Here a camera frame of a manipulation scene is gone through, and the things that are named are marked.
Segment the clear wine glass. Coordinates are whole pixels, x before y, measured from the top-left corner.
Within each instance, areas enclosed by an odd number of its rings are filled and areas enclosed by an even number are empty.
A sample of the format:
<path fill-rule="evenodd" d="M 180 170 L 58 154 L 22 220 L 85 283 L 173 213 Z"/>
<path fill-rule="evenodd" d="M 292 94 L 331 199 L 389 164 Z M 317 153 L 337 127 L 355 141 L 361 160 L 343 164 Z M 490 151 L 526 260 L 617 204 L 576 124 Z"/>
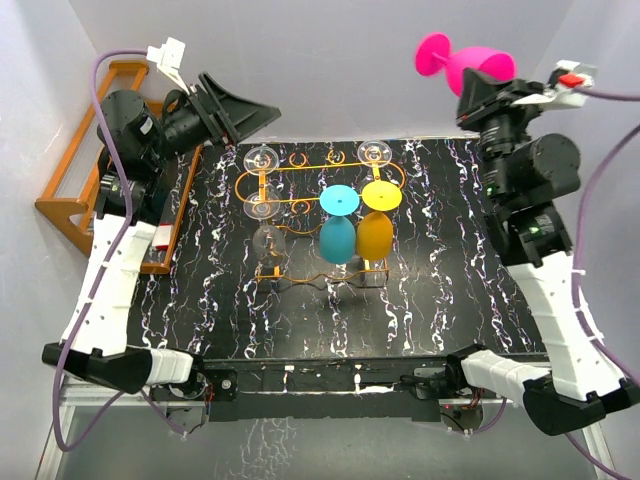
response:
<path fill-rule="evenodd" d="M 243 158 L 245 171 L 257 176 L 259 179 L 259 198 L 267 199 L 267 175 L 276 170 L 280 165 L 279 154 L 269 146 L 257 146 L 251 148 Z"/>
<path fill-rule="evenodd" d="M 369 168 L 366 180 L 371 182 L 380 179 L 380 169 L 388 165 L 393 157 L 390 146 L 381 140 L 362 142 L 357 148 L 357 158 Z"/>
<path fill-rule="evenodd" d="M 256 191 L 243 202 L 244 213 L 258 222 L 252 237 L 254 253 L 262 268 L 279 267 L 286 256 L 284 234 L 271 223 L 280 215 L 281 203 L 277 193 Z"/>

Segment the magenta plastic wine glass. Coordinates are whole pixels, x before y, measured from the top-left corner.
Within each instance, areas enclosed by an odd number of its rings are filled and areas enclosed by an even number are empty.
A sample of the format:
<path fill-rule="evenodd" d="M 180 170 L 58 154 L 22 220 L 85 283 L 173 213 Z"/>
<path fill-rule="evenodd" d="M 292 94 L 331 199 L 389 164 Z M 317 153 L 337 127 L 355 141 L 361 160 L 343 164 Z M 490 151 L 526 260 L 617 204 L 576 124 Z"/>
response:
<path fill-rule="evenodd" d="M 516 62 L 509 53 L 484 46 L 454 51 L 449 36 L 442 32 L 433 32 L 419 43 L 414 66 L 425 77 L 443 71 L 450 90 L 457 97 L 463 90 L 466 68 L 480 70 L 499 81 L 512 80 L 517 74 Z"/>

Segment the blue plastic wine glass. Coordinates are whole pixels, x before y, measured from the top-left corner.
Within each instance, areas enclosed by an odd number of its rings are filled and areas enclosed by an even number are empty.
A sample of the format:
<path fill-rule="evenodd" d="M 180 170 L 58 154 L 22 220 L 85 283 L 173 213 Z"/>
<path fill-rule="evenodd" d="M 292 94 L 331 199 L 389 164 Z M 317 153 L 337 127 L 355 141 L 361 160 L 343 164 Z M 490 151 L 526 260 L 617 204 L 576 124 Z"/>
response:
<path fill-rule="evenodd" d="M 328 217 L 320 231 L 321 256 L 332 264 L 348 263 L 355 254 L 356 232 L 349 216 L 360 203 L 358 193 L 348 185 L 332 185 L 319 197 Z"/>

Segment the yellow plastic wine glass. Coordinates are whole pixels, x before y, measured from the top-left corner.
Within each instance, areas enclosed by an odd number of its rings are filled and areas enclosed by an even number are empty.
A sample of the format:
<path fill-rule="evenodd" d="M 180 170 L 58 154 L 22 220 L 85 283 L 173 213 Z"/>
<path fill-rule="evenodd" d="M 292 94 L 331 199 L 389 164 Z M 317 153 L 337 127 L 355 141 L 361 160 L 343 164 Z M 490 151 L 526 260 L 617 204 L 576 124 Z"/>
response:
<path fill-rule="evenodd" d="M 402 201 L 398 186 L 383 180 L 368 183 L 362 191 L 362 200 L 370 209 L 359 222 L 356 232 L 356 252 L 368 261 L 384 259 L 392 249 L 394 227 L 387 213 Z"/>

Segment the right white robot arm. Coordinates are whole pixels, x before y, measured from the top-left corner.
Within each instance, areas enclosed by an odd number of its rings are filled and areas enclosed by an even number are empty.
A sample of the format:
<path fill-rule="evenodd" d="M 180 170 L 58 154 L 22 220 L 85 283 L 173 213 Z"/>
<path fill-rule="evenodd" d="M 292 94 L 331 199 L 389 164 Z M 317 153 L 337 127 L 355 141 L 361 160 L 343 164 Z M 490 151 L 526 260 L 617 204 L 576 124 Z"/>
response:
<path fill-rule="evenodd" d="M 462 72 L 457 125 L 480 136 L 489 240 L 530 308 L 548 368 L 502 357 L 483 345 L 450 354 L 445 381 L 455 395 L 492 391 L 525 408 L 550 436 L 582 429 L 639 401 L 639 384 L 604 351 L 583 304 L 579 256 L 555 208 L 581 187 L 581 155 L 568 137 L 539 138 L 528 124 L 547 109 L 581 107 L 594 69 L 558 63 L 547 83 Z"/>

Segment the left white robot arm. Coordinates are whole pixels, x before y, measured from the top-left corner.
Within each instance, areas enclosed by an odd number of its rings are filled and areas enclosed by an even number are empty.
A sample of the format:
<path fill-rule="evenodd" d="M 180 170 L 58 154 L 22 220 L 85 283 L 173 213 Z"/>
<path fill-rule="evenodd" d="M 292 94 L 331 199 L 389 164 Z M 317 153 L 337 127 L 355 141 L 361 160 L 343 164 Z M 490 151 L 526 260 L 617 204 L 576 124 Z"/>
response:
<path fill-rule="evenodd" d="M 116 90 L 100 104 L 109 131 L 98 135 L 104 148 L 89 264 L 67 328 L 41 355 L 57 371 L 130 394 L 171 384 L 194 399 L 205 390 L 207 376 L 193 366 L 193 355 L 129 345 L 133 293 L 176 181 L 177 158 L 205 142 L 233 146 L 281 111 L 231 94 L 208 73 L 198 79 L 187 91 L 170 91 L 159 116 L 133 90 Z"/>

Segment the orange wooden shelf rack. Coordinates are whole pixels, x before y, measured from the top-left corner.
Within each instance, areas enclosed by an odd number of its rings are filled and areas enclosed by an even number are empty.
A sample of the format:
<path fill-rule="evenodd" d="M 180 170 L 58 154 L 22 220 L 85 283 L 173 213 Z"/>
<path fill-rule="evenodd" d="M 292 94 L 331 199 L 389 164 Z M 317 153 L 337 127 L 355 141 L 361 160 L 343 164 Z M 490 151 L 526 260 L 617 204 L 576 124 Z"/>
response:
<path fill-rule="evenodd" d="M 144 60 L 114 60 L 100 77 L 100 98 L 119 88 L 137 91 L 149 73 Z M 93 241 L 92 215 L 99 191 L 97 161 L 103 144 L 96 136 L 97 120 L 89 107 L 72 136 L 36 209 L 84 255 Z M 151 247 L 141 265 L 143 274 L 168 274 L 178 247 L 182 220 L 186 218 L 190 191 L 202 159 L 202 146 L 183 156 L 177 164 L 177 180 L 165 204 L 161 222 L 172 226 L 165 249 Z"/>

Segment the small white red box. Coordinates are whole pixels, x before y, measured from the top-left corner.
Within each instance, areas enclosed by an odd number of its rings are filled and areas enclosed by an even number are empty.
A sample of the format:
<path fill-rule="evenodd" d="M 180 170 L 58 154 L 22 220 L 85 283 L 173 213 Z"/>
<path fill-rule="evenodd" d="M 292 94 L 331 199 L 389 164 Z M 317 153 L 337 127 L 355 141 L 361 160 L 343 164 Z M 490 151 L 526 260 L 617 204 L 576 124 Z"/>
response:
<path fill-rule="evenodd" d="M 154 250 L 165 251 L 169 248 L 173 235 L 173 226 L 171 224 L 161 224 L 157 227 L 151 242 Z"/>

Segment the black base rail with electronics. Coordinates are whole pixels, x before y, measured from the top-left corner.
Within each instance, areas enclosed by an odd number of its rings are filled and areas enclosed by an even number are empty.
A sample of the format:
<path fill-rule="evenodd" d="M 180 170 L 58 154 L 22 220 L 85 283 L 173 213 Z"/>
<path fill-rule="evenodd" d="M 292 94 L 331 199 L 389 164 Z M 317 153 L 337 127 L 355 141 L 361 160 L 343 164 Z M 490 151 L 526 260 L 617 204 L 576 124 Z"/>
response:
<path fill-rule="evenodd" d="M 200 360 L 185 384 L 158 386 L 151 397 L 196 403 L 211 422 L 253 419 L 405 418 L 437 422 L 496 401 L 485 388 L 451 387 L 445 359 L 348 357 Z"/>

